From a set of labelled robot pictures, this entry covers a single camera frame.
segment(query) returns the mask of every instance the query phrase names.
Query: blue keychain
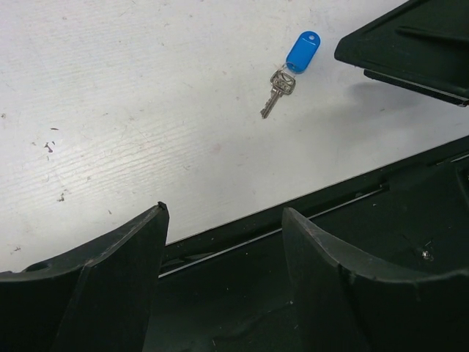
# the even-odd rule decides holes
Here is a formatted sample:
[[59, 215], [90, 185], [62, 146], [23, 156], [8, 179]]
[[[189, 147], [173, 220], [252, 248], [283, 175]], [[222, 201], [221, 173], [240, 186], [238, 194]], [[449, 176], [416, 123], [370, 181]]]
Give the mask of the blue keychain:
[[288, 69], [294, 73], [304, 72], [320, 45], [321, 38], [317, 33], [302, 33], [287, 56]]
[[262, 119], [267, 119], [278, 99], [284, 95], [290, 95], [296, 86], [295, 77], [285, 72], [288, 67], [293, 73], [302, 73], [313, 59], [321, 44], [320, 36], [314, 32], [304, 32], [300, 35], [292, 50], [287, 56], [285, 64], [270, 78], [272, 89], [270, 98], [261, 110]]

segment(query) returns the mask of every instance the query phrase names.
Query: metal key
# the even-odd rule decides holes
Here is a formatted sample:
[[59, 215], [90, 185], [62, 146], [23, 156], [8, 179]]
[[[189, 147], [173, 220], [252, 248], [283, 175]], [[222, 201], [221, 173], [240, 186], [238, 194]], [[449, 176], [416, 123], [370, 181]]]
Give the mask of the metal key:
[[270, 84], [272, 85], [270, 99], [267, 100], [265, 107], [263, 110], [261, 110], [262, 119], [267, 119], [280, 97], [293, 93], [296, 80], [291, 75], [286, 73], [283, 68], [281, 68], [272, 75], [270, 78]]

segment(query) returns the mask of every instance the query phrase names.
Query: tabletop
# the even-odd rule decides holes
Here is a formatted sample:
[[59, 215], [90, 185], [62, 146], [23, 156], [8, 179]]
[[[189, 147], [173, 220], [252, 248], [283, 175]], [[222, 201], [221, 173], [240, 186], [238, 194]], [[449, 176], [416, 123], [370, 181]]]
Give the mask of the tabletop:
[[[164, 201], [168, 243], [469, 134], [338, 41], [402, 0], [0, 0], [0, 271]], [[268, 119], [299, 34], [322, 44]]]

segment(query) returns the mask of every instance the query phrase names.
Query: white surface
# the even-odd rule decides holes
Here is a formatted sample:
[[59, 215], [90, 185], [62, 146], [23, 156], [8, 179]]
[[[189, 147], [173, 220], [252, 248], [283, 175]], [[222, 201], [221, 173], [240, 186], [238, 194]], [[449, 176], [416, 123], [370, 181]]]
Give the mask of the white surface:
[[[467, 110], [333, 59], [402, 2], [0, 0], [0, 271], [158, 200], [173, 242], [468, 135]], [[305, 30], [321, 48], [261, 120]]]

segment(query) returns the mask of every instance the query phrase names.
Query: blue key tag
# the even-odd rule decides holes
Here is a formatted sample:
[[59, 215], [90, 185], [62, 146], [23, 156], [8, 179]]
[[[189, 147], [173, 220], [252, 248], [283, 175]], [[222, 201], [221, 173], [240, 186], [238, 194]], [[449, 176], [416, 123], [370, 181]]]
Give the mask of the blue key tag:
[[302, 33], [287, 56], [288, 69], [294, 73], [304, 72], [320, 45], [321, 38], [317, 33]]

